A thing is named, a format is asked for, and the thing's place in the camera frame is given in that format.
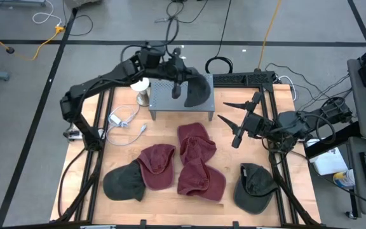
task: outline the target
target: concrete floor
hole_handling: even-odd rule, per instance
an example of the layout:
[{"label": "concrete floor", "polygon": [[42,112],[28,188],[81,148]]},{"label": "concrete floor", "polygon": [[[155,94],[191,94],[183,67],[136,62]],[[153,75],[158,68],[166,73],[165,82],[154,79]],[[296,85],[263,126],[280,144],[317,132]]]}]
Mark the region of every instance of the concrete floor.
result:
[{"label": "concrete floor", "polygon": [[[51,0],[54,15],[63,18],[62,1]],[[169,0],[104,0],[79,10],[78,15],[89,15],[94,21],[91,33],[71,36],[69,40],[135,41],[162,40],[166,24],[154,21],[165,17]],[[192,24],[181,24],[179,41],[219,41],[224,25],[228,0],[210,0],[200,17]],[[366,26],[366,0],[354,0]],[[179,17],[190,20],[202,7],[202,2],[189,0]],[[234,0],[227,21],[225,41],[262,41],[275,9],[275,0]],[[54,33],[55,18],[36,25],[32,16],[38,11],[50,12],[36,5],[6,4],[0,6],[0,39],[38,40],[47,39]],[[80,18],[74,23],[72,33],[88,30],[89,21]],[[365,39],[355,20],[347,0],[286,0],[282,2],[268,41],[350,42],[364,43]],[[28,57],[37,45],[11,45],[18,53]],[[99,74],[110,71],[118,62],[123,45],[67,45],[48,96],[24,171],[13,197],[4,226],[45,223],[50,218],[51,208],[60,179],[67,142],[62,132],[68,124],[62,120],[59,100],[71,85],[81,83]],[[0,81],[0,206],[12,173],[24,145],[46,79],[57,54],[58,45],[46,45],[37,60],[26,62],[8,55],[0,47],[0,71],[8,71],[11,79]],[[182,55],[187,66],[204,73],[204,64],[218,50],[215,45],[185,45]],[[230,58],[234,71],[246,72],[256,68],[260,46],[223,46],[220,55]],[[308,47],[267,46],[262,67],[269,62],[289,66],[303,73],[309,81],[324,89],[346,75],[348,59],[356,59],[366,47]],[[125,56],[133,53],[128,50]],[[297,75],[274,66],[280,76],[287,75],[298,85],[318,92]],[[224,64],[210,64],[212,73],[225,73]],[[331,90],[336,94],[350,88],[349,80]],[[299,108],[310,100],[305,89],[296,88]],[[354,109],[352,95],[347,104]],[[316,103],[308,110],[320,106]],[[363,228],[366,216],[352,221],[344,216],[350,210],[349,196],[312,175],[316,198],[322,221],[329,226]]]}]

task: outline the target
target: wooden table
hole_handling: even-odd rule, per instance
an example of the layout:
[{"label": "wooden table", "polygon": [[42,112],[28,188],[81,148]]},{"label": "wooden table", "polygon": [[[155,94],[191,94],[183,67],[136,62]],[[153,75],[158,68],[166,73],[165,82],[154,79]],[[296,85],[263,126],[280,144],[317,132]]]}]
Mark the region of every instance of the wooden table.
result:
[{"label": "wooden table", "polygon": [[[214,90],[215,113],[225,116],[236,123],[241,123],[245,111],[225,106],[222,102],[242,103],[248,101],[257,89],[215,88]],[[294,110],[292,95],[288,85],[274,85],[274,95],[279,113]],[[90,123],[93,122],[95,115],[97,98],[87,99],[83,106],[83,115]],[[269,116],[272,118],[269,97],[266,100],[268,102]],[[115,109],[120,105],[129,105],[137,109],[136,92],[130,88],[116,88],[112,108]],[[261,105],[257,106],[255,113],[262,114]],[[129,109],[122,109],[117,112],[117,115],[122,120],[125,120],[130,115],[130,111]],[[182,163],[178,153],[175,154],[173,160],[175,181],[171,188],[160,191],[146,189],[144,199],[141,202],[136,200],[113,201],[106,197],[102,189],[102,180],[106,173],[130,163],[140,155],[141,150],[153,144],[172,144],[179,150],[177,127],[196,121],[201,122],[205,126],[208,134],[217,145],[217,152],[207,164],[221,171],[227,179],[226,190],[220,202],[215,203],[198,197],[177,194],[177,181],[182,170]],[[231,129],[217,117],[213,121],[208,121],[206,113],[159,112],[156,121],[152,121],[147,108],[140,109],[138,115],[130,123],[129,129],[116,128],[109,134],[109,137],[116,139],[117,142],[130,141],[138,134],[144,123],[147,124],[147,130],[133,144],[129,146],[114,146],[108,142],[106,143],[93,223],[138,225],[141,219],[146,219],[148,225],[229,226],[233,224],[233,221],[238,221],[241,226],[280,225],[275,198],[272,198],[265,211],[258,215],[246,213],[238,208],[233,200],[234,187],[240,175],[240,163],[256,163],[271,171],[268,152],[262,147],[261,140],[247,138],[245,134],[241,146],[238,149],[234,149],[231,147],[231,141],[234,137]],[[81,141],[69,144],[64,168],[82,148],[83,143]],[[301,144],[295,147],[295,151],[304,154]],[[67,173],[64,181],[62,211],[71,204],[79,191],[85,159],[86,153],[72,165]],[[313,185],[311,184],[309,169],[305,159],[297,155],[288,154],[287,160],[295,196],[312,218],[320,222]],[[282,195],[287,222],[291,222],[287,197],[283,192]],[[86,218],[89,200],[90,194],[87,194],[82,219]],[[51,218],[58,218],[57,197]]]}]

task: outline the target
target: red baseball cap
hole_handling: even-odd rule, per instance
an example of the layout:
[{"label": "red baseball cap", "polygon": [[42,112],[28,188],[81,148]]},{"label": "red baseball cap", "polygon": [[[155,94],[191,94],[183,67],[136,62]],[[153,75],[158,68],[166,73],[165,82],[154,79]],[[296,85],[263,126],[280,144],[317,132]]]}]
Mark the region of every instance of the red baseball cap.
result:
[{"label": "red baseball cap", "polygon": [[215,142],[211,140],[201,137],[187,137],[180,146],[180,160],[183,165],[196,158],[201,158],[203,162],[207,162],[216,151]]},{"label": "red baseball cap", "polygon": [[181,195],[206,198],[220,201],[226,189],[224,175],[204,164],[201,158],[189,161],[180,173],[177,193]]},{"label": "red baseball cap", "polygon": [[174,178],[173,155],[176,147],[155,144],[140,152],[138,162],[145,185],[152,190],[171,187]]},{"label": "red baseball cap", "polygon": [[192,123],[188,125],[181,125],[177,127],[177,137],[179,138],[180,145],[182,141],[187,137],[201,137],[209,140],[210,137],[201,123]]}]

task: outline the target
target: yellow cord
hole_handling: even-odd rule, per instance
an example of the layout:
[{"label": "yellow cord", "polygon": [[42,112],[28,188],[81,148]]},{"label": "yellow cord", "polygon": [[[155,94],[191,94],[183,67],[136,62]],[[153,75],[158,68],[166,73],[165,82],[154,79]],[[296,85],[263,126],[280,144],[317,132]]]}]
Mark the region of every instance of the yellow cord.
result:
[{"label": "yellow cord", "polygon": [[265,43],[266,43],[266,40],[268,38],[268,34],[271,30],[271,27],[273,25],[273,21],[275,20],[276,14],[278,13],[279,6],[280,6],[281,2],[282,2],[282,0],[278,0],[278,4],[276,5],[276,9],[274,9],[274,13],[273,13],[273,16],[272,16],[272,19],[271,19],[271,23],[269,24],[268,30],[266,31],[265,39],[264,39],[264,42],[262,44],[261,56],[259,57],[258,69],[261,69],[261,62],[262,62],[262,58],[264,56]]},{"label": "yellow cord", "polygon": [[[16,53],[16,52],[14,52],[13,54],[14,54],[15,56],[17,56],[17,57],[20,57],[20,58],[24,59],[24,60],[28,60],[28,61],[36,60],[36,58],[37,58],[37,56],[39,55],[39,51],[40,51],[40,49],[42,48],[42,46],[43,46],[43,45],[45,45],[45,44],[47,44],[47,43],[49,43],[52,39],[54,39],[54,38],[57,36],[57,34],[59,34],[59,33],[61,33],[62,31],[64,31],[64,27],[56,26],[55,28],[56,28],[55,35],[53,35],[50,39],[48,39],[47,41],[45,41],[44,43],[42,43],[41,45],[39,45],[39,47],[38,47],[38,48],[37,48],[37,50],[36,50],[35,56],[33,56],[33,58],[28,59],[27,57],[24,57],[23,55],[21,55],[21,54],[19,54],[19,53]],[[0,41],[0,45],[2,45],[2,46],[3,46],[5,49],[7,49],[7,50],[9,50],[9,49],[10,49],[8,46],[6,46],[6,45],[5,45],[4,43],[2,43],[1,41]]]}]

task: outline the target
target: dark green baseball cap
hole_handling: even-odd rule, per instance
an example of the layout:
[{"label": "dark green baseball cap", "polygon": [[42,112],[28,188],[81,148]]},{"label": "dark green baseball cap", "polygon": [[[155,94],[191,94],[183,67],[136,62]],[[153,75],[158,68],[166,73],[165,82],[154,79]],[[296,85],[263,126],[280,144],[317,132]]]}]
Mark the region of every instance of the dark green baseball cap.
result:
[{"label": "dark green baseball cap", "polygon": [[144,198],[145,183],[142,179],[138,161],[118,167],[104,176],[103,189],[111,200],[141,201]]},{"label": "dark green baseball cap", "polygon": [[250,214],[260,214],[268,206],[278,185],[271,173],[260,165],[242,163],[234,191],[235,204]]}]

